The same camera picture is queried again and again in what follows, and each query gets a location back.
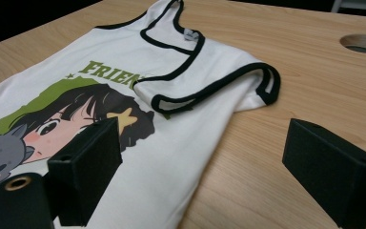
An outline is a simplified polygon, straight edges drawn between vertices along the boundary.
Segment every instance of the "wooden table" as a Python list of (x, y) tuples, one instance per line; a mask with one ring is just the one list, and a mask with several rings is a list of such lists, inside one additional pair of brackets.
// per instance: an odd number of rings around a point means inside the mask
[[(0, 82), (96, 25), (124, 22), (155, 0), (104, 0), (0, 42)], [(282, 164), (290, 118), (314, 122), (366, 151), (366, 53), (341, 37), (366, 17), (226, 0), (186, 0), (181, 25), (277, 68), (269, 107), (237, 113), (205, 170), (180, 228), (337, 228)]]

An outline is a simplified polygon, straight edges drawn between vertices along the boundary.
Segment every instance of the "black trim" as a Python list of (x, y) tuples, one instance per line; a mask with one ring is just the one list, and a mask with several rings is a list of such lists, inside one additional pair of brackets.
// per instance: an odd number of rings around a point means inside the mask
[[(215, 92), (217, 92), (224, 86), (233, 82), (238, 77), (244, 75), (245, 73), (255, 71), (255, 70), (263, 71), (263, 80), (260, 83), (260, 85), (257, 87), (256, 93), (261, 97), (261, 99), (266, 103), (266, 105), (276, 102), (276, 100), (278, 98), (280, 84), (281, 84), (279, 73), (274, 67), (272, 67), (266, 63), (258, 62), (258, 63), (245, 65), (245, 66), (241, 67), (240, 69), (234, 71), (233, 73), (230, 73), (227, 76), (215, 81), (214, 83), (205, 87), (203, 90), (201, 90), (195, 94), (191, 94), (189, 96), (185, 96), (185, 97), (181, 97), (181, 98), (170, 98), (170, 97), (167, 97), (162, 94), (157, 94), (152, 98), (151, 106), (155, 111), (160, 112), (165, 115), (170, 115), (170, 114), (175, 114), (175, 113), (191, 110), (194, 105), (198, 104), (199, 102), (203, 101), (210, 95), (214, 94)], [(266, 93), (266, 88), (271, 80), (271, 77), (273, 78), (274, 85), (272, 87), (271, 92)], [(169, 102), (169, 103), (185, 103), (185, 102), (188, 102), (191, 100), (192, 100), (192, 102), (190, 102), (184, 106), (181, 106), (179, 108), (172, 109), (172, 110), (163, 110), (159, 106), (161, 101)]]
[(172, 7), (172, 5), (175, 2), (179, 2), (180, 6), (179, 6), (179, 9), (177, 10), (176, 15), (173, 18), (173, 26), (178, 32), (183, 33), (184, 28), (179, 25), (179, 18), (180, 18), (180, 15), (181, 15), (181, 13), (183, 12), (183, 9), (184, 9), (184, 2), (183, 1), (178, 1), (178, 0), (172, 0), (168, 4), (168, 6), (163, 10), (163, 12), (154, 21), (152, 21), (151, 24), (146, 29), (142, 30), (140, 34), (141, 34), (141, 37), (144, 40), (146, 40), (148, 43), (151, 43), (151, 44), (153, 44), (157, 47), (160, 47), (160, 48), (163, 48), (163, 49), (174, 49), (178, 52), (185, 53), (186, 55), (191, 55), (195, 51), (185, 50), (185, 49), (182, 49), (180, 47), (165, 44), (165, 43), (159, 42), (157, 40), (154, 40), (154, 39), (152, 39), (151, 37), (149, 37), (147, 35), (147, 31), (156, 26), (156, 24), (165, 16), (165, 14), (169, 11), (169, 9)]
[(158, 80), (170, 81), (170, 80), (173, 80), (173, 79), (177, 78), (179, 75), (181, 75), (187, 69), (189, 69), (189, 67), (195, 61), (197, 56), (200, 54), (200, 51), (203, 48), (204, 43), (205, 43), (205, 37), (203, 35), (200, 35), (199, 39), (197, 41), (197, 46), (193, 50), (193, 54), (190, 55), (190, 57), (182, 65), (180, 65), (179, 68), (177, 68), (176, 70), (174, 70), (173, 72), (171, 72), (169, 74), (153, 76), (153, 77), (150, 77), (150, 78), (138, 79), (135, 82), (133, 82), (132, 87), (134, 87), (135, 84), (140, 83), (140, 82), (158, 81)]
[(147, 12), (143, 12), (141, 15), (139, 15), (138, 17), (134, 18), (133, 20), (127, 21), (127, 22), (123, 22), (123, 23), (118, 23), (118, 24), (112, 24), (112, 25), (103, 25), (103, 26), (96, 26), (96, 29), (102, 29), (102, 30), (114, 30), (114, 29), (118, 29), (121, 27), (125, 27), (128, 26), (130, 24), (132, 24), (133, 22), (141, 19), (142, 17), (144, 17), (147, 14)]

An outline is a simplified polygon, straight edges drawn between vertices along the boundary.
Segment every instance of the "black block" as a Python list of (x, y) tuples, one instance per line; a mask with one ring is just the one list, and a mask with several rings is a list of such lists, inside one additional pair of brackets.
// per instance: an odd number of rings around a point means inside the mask
[(53, 228), (43, 178), (35, 173), (0, 183), (0, 229)]
[(321, 126), (292, 119), (282, 161), (339, 227), (366, 227), (365, 151)]
[(48, 160), (61, 225), (87, 225), (121, 163), (116, 117), (92, 124)]

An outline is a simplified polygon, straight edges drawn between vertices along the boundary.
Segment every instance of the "white tank top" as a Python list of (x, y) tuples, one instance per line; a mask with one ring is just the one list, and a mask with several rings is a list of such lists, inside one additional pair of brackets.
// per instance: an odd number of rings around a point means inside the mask
[(118, 116), (123, 163), (87, 228), (176, 227), (232, 114), (274, 103), (280, 87), (274, 67), (182, 28), (182, 11), (159, 0), (2, 82), (0, 136), (17, 132), (8, 137), (26, 147), (0, 142), (0, 164), (19, 161), (0, 181), (44, 175), (86, 126)]

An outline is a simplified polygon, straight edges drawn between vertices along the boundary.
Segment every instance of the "cartoon cat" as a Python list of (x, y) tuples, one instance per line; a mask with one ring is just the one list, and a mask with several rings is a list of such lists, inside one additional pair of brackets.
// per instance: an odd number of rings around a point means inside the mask
[(0, 135), (0, 182), (34, 152), (22, 139), (26, 129), (27, 126), (22, 125)]

